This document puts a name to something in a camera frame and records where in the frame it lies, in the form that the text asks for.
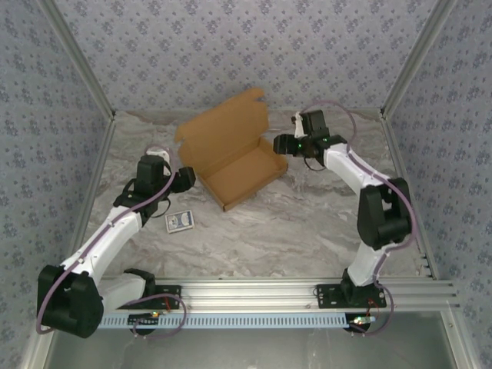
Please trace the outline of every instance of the purple cable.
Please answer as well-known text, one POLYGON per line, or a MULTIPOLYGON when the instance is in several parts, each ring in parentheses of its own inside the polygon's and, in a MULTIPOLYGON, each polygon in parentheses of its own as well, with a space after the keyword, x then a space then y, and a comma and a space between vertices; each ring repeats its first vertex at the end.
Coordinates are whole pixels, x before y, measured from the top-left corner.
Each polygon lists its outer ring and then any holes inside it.
MULTIPOLYGON (((170 157, 170 160, 171 160, 171 154, 172 153, 171 153, 171 151, 168 151, 168 153, 169 153, 169 157, 170 157)), ((145 201, 141 202, 140 204, 136 204, 135 206, 133 206, 133 207, 131 207, 131 208, 123 211, 122 213, 120 213, 119 215, 117 215, 114 219, 112 219, 111 220, 111 223, 112 224, 116 223, 117 221, 119 221, 120 219, 122 219, 126 214, 128 214, 128 213, 130 213, 132 211, 138 210, 139 208, 142 208, 145 205, 148 205, 148 204, 152 203, 153 201, 157 200, 158 198, 160 198, 168 190, 168 188, 171 186, 171 183, 175 179, 175 176, 176 176, 176 171, 172 168, 171 169, 171 177, 169 178, 168 183, 166 183, 166 185, 157 194, 155 194, 154 196, 152 196, 148 200, 145 200, 145 201)), ((88 255, 88 253, 91 252, 92 248, 94 248, 94 246, 106 234, 106 232, 109 229, 111 229, 111 225, 109 225, 109 224, 107 224, 104 228, 102 228, 102 231, 99 232, 96 237, 94 237, 94 239, 91 241, 91 243, 89 244, 89 246, 87 246, 87 248, 80 254, 80 256, 78 257, 78 260, 85 258, 88 255)), ((48 328, 48 329, 45 329, 45 330, 42 329, 43 315, 45 314, 46 307, 48 306, 48 303, 51 300, 51 298, 52 298, 53 294, 55 293, 56 289, 60 286, 60 284, 63 282, 63 280, 66 279, 67 276, 80 264, 78 262, 78 260, 77 261, 74 261, 74 263, 72 265, 70 265, 61 274, 61 276, 56 280, 56 282, 51 286, 51 288, 49 289, 48 293, 46 294, 45 299, 43 300, 43 302, 41 304, 41 307, 39 308, 38 317, 36 319, 36 332, 38 332, 38 334, 47 334, 47 333, 50 333, 50 332, 53 332, 54 331, 53 328, 48 328)))
POLYGON ((383 291, 386 292, 388 298, 390 299, 390 314, 389 314, 387 320, 376 331, 369 332, 369 333, 367 333, 365 330, 363 330, 362 328, 358 327, 357 325, 351 324, 351 327, 352 328, 357 329, 358 331, 360 331, 363 334, 366 334, 367 336, 372 336, 372 335, 381 333, 382 331, 384 331, 386 329, 386 327, 390 323, 391 318, 393 317, 393 313, 394 313, 394 300, 393 300, 393 295, 391 294, 390 290, 387 289, 387 287, 383 286, 382 284, 380 284, 377 281, 377 275, 379 274, 381 268, 383 267, 384 262, 386 261, 387 253, 388 252, 395 251, 395 250, 401 250, 403 248, 407 248, 415 240, 415 238, 417 237, 417 219, 415 218, 415 212, 414 212, 414 209, 412 208, 412 205, 410 204, 410 202, 408 201, 408 199, 405 197, 405 195, 394 184, 392 184, 391 182, 389 182, 386 178, 383 178, 380 175, 378 175, 377 173, 374 173, 373 171, 371 171, 371 170, 367 169, 366 167, 364 167, 350 153, 352 143, 354 142, 355 138, 357 137, 357 125, 355 124, 355 119, 354 119, 354 116, 352 115, 352 113, 350 113, 342 104, 340 104, 339 102, 334 101, 334 100, 320 100, 320 101, 316 101, 313 104, 311 104, 311 105, 307 106, 306 108, 304 108, 302 110, 302 113, 306 112, 309 108, 312 108, 313 106, 320 105, 320 104, 335 105, 335 106, 338 106, 339 108, 341 108, 343 111, 345 111, 345 113, 347 113, 348 117, 350 118, 350 120, 352 122, 352 126, 354 128, 354 133, 352 134, 352 136, 350 137, 350 139, 348 140, 348 143, 347 143, 347 156, 364 173, 370 175, 373 178, 376 178, 378 181, 381 181, 386 186, 388 186, 389 189, 391 189, 395 194, 397 194, 397 196, 405 204, 405 207, 407 208, 408 213, 410 215, 410 220, 411 220, 411 233, 410 233, 410 237, 406 241, 402 242, 401 244, 398 244, 396 246, 393 246, 392 248, 388 248, 386 250, 386 252, 384 253, 383 257, 377 263, 376 268, 374 269, 374 273, 373 273, 374 286, 376 286, 377 288, 383 289, 383 291))
POLYGON ((125 307, 127 307, 128 305, 137 304, 139 302, 154 300, 155 298, 172 298, 172 299, 176 300, 177 302, 179 302, 181 304, 181 306, 183 307, 183 318, 179 322, 179 325, 175 329, 173 329, 172 331, 170 331, 168 333, 163 333, 163 334, 155 334, 152 336, 142 336, 141 334, 137 333, 138 323, 143 321, 144 318, 137 319, 137 321, 133 324, 133 328, 131 329, 133 331, 133 334, 135 335, 135 337, 141 337, 145 340, 157 340, 160 338, 168 338, 168 337, 172 337, 175 334, 177 334, 185 325, 186 317, 188 316, 188 310, 186 309, 185 302, 179 296, 177 296, 175 294, 154 294, 154 295, 148 296, 146 298, 139 298, 138 300, 130 301, 125 305, 125 307))

